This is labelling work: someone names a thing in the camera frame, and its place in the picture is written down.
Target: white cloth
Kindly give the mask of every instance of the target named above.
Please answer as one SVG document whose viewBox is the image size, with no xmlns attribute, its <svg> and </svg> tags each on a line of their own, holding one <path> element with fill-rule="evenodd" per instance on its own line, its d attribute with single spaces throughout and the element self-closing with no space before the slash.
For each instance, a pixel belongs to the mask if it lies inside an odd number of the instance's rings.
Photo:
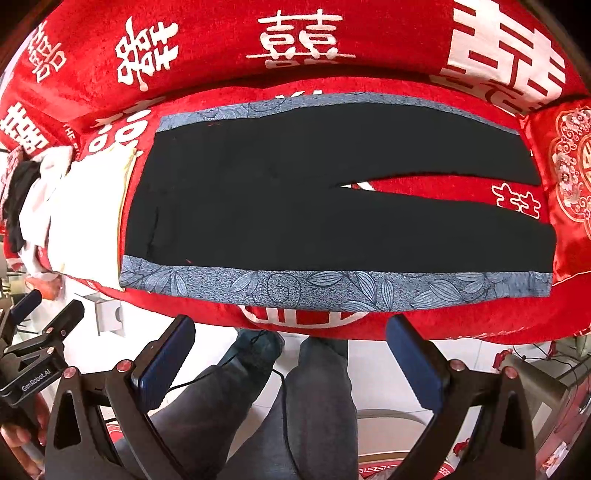
<svg viewBox="0 0 591 480">
<path fill-rule="evenodd" d="M 119 224 L 135 148 L 113 144 L 72 163 L 51 198 L 47 255 L 54 271 L 119 286 Z"/>
<path fill-rule="evenodd" d="M 32 243 L 25 242 L 25 245 L 21 248 L 18 256 L 20 257 L 22 264 L 25 265 L 27 273 L 34 278 L 51 281 L 59 276 L 57 273 L 48 272 L 41 266 L 37 259 L 37 246 Z"/>
<path fill-rule="evenodd" d="M 73 147 L 54 147 L 33 158 L 41 163 L 41 177 L 31 185 L 18 217 L 22 239 L 25 242 L 40 247 L 47 246 L 47 231 L 51 219 L 49 200 L 66 176 L 73 154 Z"/>
</svg>

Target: gray pants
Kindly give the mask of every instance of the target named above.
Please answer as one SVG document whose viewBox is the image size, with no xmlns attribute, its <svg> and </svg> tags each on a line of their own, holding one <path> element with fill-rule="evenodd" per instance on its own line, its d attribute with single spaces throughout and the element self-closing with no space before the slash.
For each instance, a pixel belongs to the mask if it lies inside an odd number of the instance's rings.
<svg viewBox="0 0 591 480">
<path fill-rule="evenodd" d="M 201 376 L 212 373 L 151 417 L 154 427 L 192 480 L 357 480 L 357 419 L 346 340 L 308 338 L 299 365 L 285 379 L 289 445 L 303 478 L 285 444 L 283 387 L 259 429 L 226 462 L 234 435 L 280 353 L 265 349 L 273 335 L 261 336 L 251 348 L 241 333 L 220 364 L 235 353 L 236 358 L 205 370 Z M 116 447 L 126 465 L 135 463 L 124 440 Z M 135 467 L 132 473 L 144 478 Z"/>
</svg>

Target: red blanket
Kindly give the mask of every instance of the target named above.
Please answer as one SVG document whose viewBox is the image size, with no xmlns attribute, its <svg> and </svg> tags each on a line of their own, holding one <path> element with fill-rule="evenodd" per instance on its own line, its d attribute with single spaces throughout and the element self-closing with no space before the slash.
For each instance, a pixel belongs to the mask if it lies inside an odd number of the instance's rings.
<svg viewBox="0 0 591 480">
<path fill-rule="evenodd" d="M 514 116 L 500 108 L 527 113 L 585 93 L 549 38 L 515 0 L 66 0 L 17 63 L 0 100 L 0 140 L 10 147 L 24 143 L 32 153 L 71 142 L 81 157 L 114 141 L 136 143 L 144 153 L 125 202 L 122 252 L 131 199 L 161 116 L 277 96 L 373 91 L 446 103 L 518 129 Z M 476 200 L 548 221 L 542 190 L 518 184 L 422 177 L 356 187 Z M 371 235 L 371 229 L 355 234 Z M 427 338 L 557 338 L 591 323 L 577 303 L 588 283 L 580 275 L 555 286 L 549 299 L 499 299 L 408 316 Z M 89 284 L 139 307 L 217 325 L 259 322 L 290 331 L 312 328 L 315 335 L 381 339 L 389 316 L 241 308 Z"/>
</svg>

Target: human hand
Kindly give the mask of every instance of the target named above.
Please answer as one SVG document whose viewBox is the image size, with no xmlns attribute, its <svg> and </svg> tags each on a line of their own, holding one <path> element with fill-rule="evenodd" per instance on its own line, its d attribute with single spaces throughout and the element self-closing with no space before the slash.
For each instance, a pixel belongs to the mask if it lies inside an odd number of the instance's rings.
<svg viewBox="0 0 591 480">
<path fill-rule="evenodd" d="M 45 446 L 47 443 L 47 427 L 49 425 L 50 413 L 49 407 L 47 407 L 47 403 L 41 394 L 35 396 L 35 415 L 37 416 L 37 421 L 39 423 L 39 433 L 37 437 L 39 443 Z M 0 433 L 2 433 L 4 441 L 10 447 L 12 453 L 27 473 L 33 478 L 39 477 L 41 469 L 22 449 L 23 445 L 26 445 L 31 441 L 31 433 L 22 427 L 10 424 L 2 425 Z"/>
</svg>

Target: red satin pillow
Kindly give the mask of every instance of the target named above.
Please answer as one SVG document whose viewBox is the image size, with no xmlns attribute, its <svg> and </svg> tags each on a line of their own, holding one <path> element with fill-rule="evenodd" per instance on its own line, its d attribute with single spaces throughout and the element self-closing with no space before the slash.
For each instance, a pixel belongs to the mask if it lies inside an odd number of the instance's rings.
<svg viewBox="0 0 591 480">
<path fill-rule="evenodd" d="M 556 230 L 554 282 L 591 271 L 591 99 L 521 121 Z"/>
</svg>

